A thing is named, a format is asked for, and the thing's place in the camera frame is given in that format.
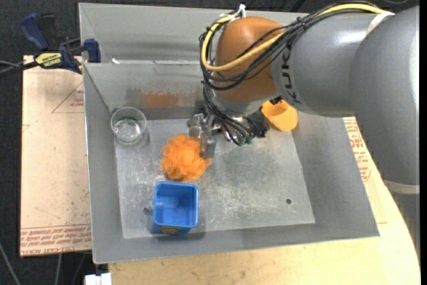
blue container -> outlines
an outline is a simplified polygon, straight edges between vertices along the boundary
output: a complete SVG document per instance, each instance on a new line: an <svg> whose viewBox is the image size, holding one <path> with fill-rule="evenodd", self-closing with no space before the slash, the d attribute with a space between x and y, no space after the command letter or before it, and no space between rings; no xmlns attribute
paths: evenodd
<svg viewBox="0 0 427 285"><path fill-rule="evenodd" d="M199 188L189 183L158 182L153 207L152 234L184 235L198 223Z"/></svg>

orange sponge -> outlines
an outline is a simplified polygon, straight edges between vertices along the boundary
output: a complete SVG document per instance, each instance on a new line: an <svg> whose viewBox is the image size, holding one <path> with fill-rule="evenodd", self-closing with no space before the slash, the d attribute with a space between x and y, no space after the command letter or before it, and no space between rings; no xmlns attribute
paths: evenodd
<svg viewBox="0 0 427 285"><path fill-rule="evenodd" d="M171 180L190 181L200 178L206 168L212 164L212 158L200 157L200 140L177 134L167 140L163 147L161 166Z"/></svg>

yellow cup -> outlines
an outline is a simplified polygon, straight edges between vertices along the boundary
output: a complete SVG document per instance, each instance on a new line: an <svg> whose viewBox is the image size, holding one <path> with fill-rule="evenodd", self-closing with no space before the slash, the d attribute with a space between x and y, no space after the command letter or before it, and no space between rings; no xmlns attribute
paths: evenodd
<svg viewBox="0 0 427 285"><path fill-rule="evenodd" d="M270 101L262 105L261 112L268 121L280 131L291 131L298 124L298 114L295 108L286 101L273 105Z"/></svg>

